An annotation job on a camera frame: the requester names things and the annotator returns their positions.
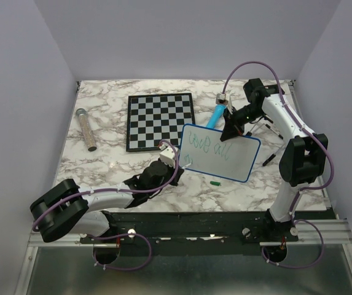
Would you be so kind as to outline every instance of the marble surface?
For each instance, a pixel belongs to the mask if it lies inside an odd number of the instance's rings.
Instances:
[[[245,82],[246,80],[232,80],[227,88],[237,109],[248,103],[243,91]],[[95,152],[87,151],[79,123],[73,116],[57,173],[57,182],[74,178],[80,186],[106,187],[141,173],[157,159],[157,152],[129,154],[125,151],[129,95],[191,92],[196,124],[205,126],[215,107],[216,94],[222,91],[223,85],[224,81],[200,80],[83,81],[75,111],[84,108],[89,113],[98,149]],[[283,83],[282,88],[291,101],[287,84]],[[222,129],[223,125],[224,120],[221,118],[217,128]],[[246,131],[251,127],[252,125],[248,124]],[[266,167],[262,167],[262,163],[283,144],[283,141],[267,127],[257,129],[254,136],[260,138],[262,145],[247,183],[186,171],[178,187],[169,186],[152,200],[124,211],[266,210],[274,202],[281,183],[278,170],[281,154]],[[222,185],[212,186],[209,183],[212,180],[220,181]],[[321,191],[304,194],[297,209],[325,210]]]

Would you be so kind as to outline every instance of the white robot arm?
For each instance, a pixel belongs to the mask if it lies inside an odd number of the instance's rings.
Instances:
[[[79,187],[66,179],[31,206],[34,230],[41,232],[45,242],[58,240],[66,234],[99,236],[111,225],[109,208],[132,208],[155,197],[168,184],[177,186],[184,170],[178,167],[179,151],[161,146],[159,159],[140,175],[111,187]]]
[[[274,222],[288,222],[291,220],[295,208],[300,199],[293,204],[294,196],[301,187],[306,187],[316,177],[322,175],[326,156],[318,145],[298,127],[295,119],[303,125],[303,129],[315,135],[314,131],[306,126],[303,120],[292,109],[291,116],[284,104],[289,102],[284,97],[281,101],[277,85],[264,86],[260,79],[251,79],[244,85],[249,105],[236,110],[224,111],[225,127],[221,140],[240,136],[244,133],[244,124],[256,120],[260,116],[269,116],[287,144],[284,155],[280,161],[280,172],[283,178],[277,198],[270,208],[270,214]],[[324,134],[315,137],[327,148],[327,137]]]

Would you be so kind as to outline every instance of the cylindrical container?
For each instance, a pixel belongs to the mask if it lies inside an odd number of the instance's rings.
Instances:
[[[96,150],[94,136],[88,122],[87,111],[85,109],[78,109],[76,111],[76,116],[79,120],[80,127],[82,128],[82,133],[84,136],[85,145],[90,152]]]

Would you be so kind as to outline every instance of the purple cable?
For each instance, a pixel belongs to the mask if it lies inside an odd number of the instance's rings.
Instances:
[[[159,142],[159,144],[162,144],[162,143],[166,143],[169,145],[169,147],[173,150],[174,154],[177,155],[177,151],[176,151],[176,148],[167,140],[161,140]],[[171,176],[171,178],[164,184],[162,184],[160,187],[157,187],[155,189],[147,189],[147,190],[144,190],[144,191],[138,191],[138,190],[135,190],[135,189],[114,189],[114,188],[111,188],[111,187],[107,187],[107,188],[103,188],[103,189],[95,189],[94,190],[94,194],[97,193],[97,192],[132,192],[132,193],[135,193],[135,194],[139,194],[139,193],[142,193],[142,194],[148,194],[148,193],[151,193],[151,192],[157,192],[161,189],[163,189],[165,186],[169,185],[173,180],[174,178],[176,177],[177,175],[177,172],[178,172],[178,163],[179,163],[179,160],[178,160],[178,157],[176,157],[176,168],[174,169],[174,172],[173,172],[173,175]],[[49,209],[47,209],[46,211],[44,211],[42,213],[42,215],[40,215],[40,217],[38,217],[34,223],[33,223],[33,228],[32,230],[34,232],[39,232],[39,229],[37,229],[36,227],[38,226],[38,224],[45,218],[46,215],[48,215],[51,211],[53,211],[55,208],[57,208],[58,206],[76,198],[76,197],[80,197],[82,195],[88,195],[88,194],[91,194],[92,192],[91,191],[86,191],[86,192],[78,192],[76,194],[73,194],[73,195],[70,195],[64,199],[61,199],[59,200],[56,204],[54,204],[53,206],[51,206]]]
[[[265,250],[266,248],[265,247],[262,247],[262,256],[264,258],[264,260],[266,260],[267,263],[270,263],[274,266],[279,266],[279,267],[283,267],[284,269],[307,269],[309,267],[313,267],[315,266],[316,264],[318,264],[321,260],[322,260],[322,257],[323,257],[323,254],[324,254],[324,240],[323,240],[323,236],[322,236],[322,233],[320,232],[320,230],[317,228],[316,225],[314,225],[312,222],[310,221],[307,221],[307,220],[304,220],[304,219],[298,219],[296,221],[294,221],[294,224],[297,224],[299,222],[305,222],[305,223],[308,223],[309,225],[311,225],[313,228],[316,229],[318,235],[319,235],[319,238],[321,239],[321,244],[322,244],[322,248],[321,248],[321,252],[318,256],[318,258],[316,258],[316,260],[310,264],[307,264],[307,265],[303,265],[303,266],[293,266],[293,265],[286,265],[286,264],[277,264],[273,261],[270,260],[270,257],[269,255],[265,254]]]
[[[223,94],[225,94],[225,91],[226,91],[226,86],[227,84],[229,83],[229,80],[230,78],[232,78],[233,74],[242,66],[244,65],[249,65],[249,64],[258,64],[258,65],[262,65],[262,66],[265,66],[266,68],[268,68],[272,74],[274,75],[274,78],[275,78],[275,81],[276,81],[276,84],[278,86],[278,89],[281,89],[281,84],[280,84],[280,80],[278,79],[278,76],[276,74],[276,72],[274,71],[274,69],[269,66],[268,64],[266,63],[263,63],[261,61],[247,61],[245,63],[242,63],[240,65],[238,65],[229,75],[229,77],[227,78],[226,82],[225,82],[225,85],[224,85],[224,89],[222,91]],[[282,91],[279,91],[279,95],[280,95],[280,98],[281,98],[281,102],[282,104],[284,105],[287,113],[292,117],[292,119],[294,120],[294,122],[297,124],[297,126],[300,128],[301,131],[303,131],[305,134],[307,134],[321,149],[322,151],[324,152],[324,154],[326,155],[329,163],[330,163],[330,177],[329,179],[327,180],[326,183],[324,183],[322,186],[315,186],[315,187],[302,187],[299,189],[299,191],[296,193],[296,195],[294,196],[293,198],[293,201],[291,203],[291,207],[289,209],[290,212],[293,212],[293,209],[295,209],[295,205],[300,197],[300,192],[301,191],[304,191],[306,189],[311,189],[311,190],[317,190],[317,189],[324,189],[325,187],[327,187],[333,180],[334,178],[334,164],[333,164],[333,161],[332,161],[332,158],[329,154],[329,152],[327,151],[327,149],[323,146],[323,144],[315,137],[313,136],[308,130],[306,130],[303,126],[303,124],[301,124],[301,122],[296,118],[296,116],[293,114],[293,112],[291,111],[290,107],[287,105],[287,103],[285,102],[285,99],[284,99],[284,96],[282,95]],[[322,256],[323,256],[323,253],[324,253],[324,242],[323,242],[323,237],[322,237],[322,233],[319,231],[319,229],[311,222],[307,221],[307,220],[304,220],[304,219],[300,219],[298,221],[294,221],[293,220],[293,215],[291,215],[291,219],[292,219],[292,222],[296,225],[298,222],[302,221],[302,222],[306,222],[308,223],[309,225],[313,226],[316,231],[318,232],[320,238],[321,238],[321,241],[322,241],[322,250],[321,250],[321,254],[319,255],[319,257],[317,258],[317,260],[315,260],[314,262],[312,262],[311,264],[309,265],[306,265],[306,266],[290,266],[290,265],[280,265],[280,264],[277,264],[275,262],[272,262],[269,260],[269,258],[267,258],[264,254],[264,250],[265,248],[262,248],[262,256],[265,258],[265,260],[267,260],[269,263],[273,264],[273,265],[276,265],[276,266],[280,266],[280,267],[285,267],[285,268],[288,268],[288,269],[304,269],[304,268],[307,268],[307,267],[311,267],[311,266],[314,266],[315,264],[317,264]]]
[[[89,237],[93,238],[94,240],[110,240],[112,238],[128,237],[130,235],[135,235],[135,236],[137,236],[139,238],[142,238],[147,243],[147,245],[149,247],[149,254],[148,254],[148,257],[147,257],[146,261],[144,261],[141,265],[135,266],[135,267],[128,267],[128,268],[115,267],[115,266],[111,266],[111,265],[108,265],[108,264],[100,264],[98,262],[98,260],[96,259],[96,253],[94,251],[93,259],[95,260],[95,264],[98,264],[99,266],[105,267],[107,269],[121,270],[121,271],[124,271],[124,272],[132,272],[134,270],[139,270],[139,269],[142,269],[143,267],[147,266],[148,263],[151,261],[151,258],[152,258],[152,248],[151,248],[150,241],[145,236],[143,236],[141,234],[120,234],[120,235],[113,235],[111,237],[93,237],[91,235],[89,235]]]

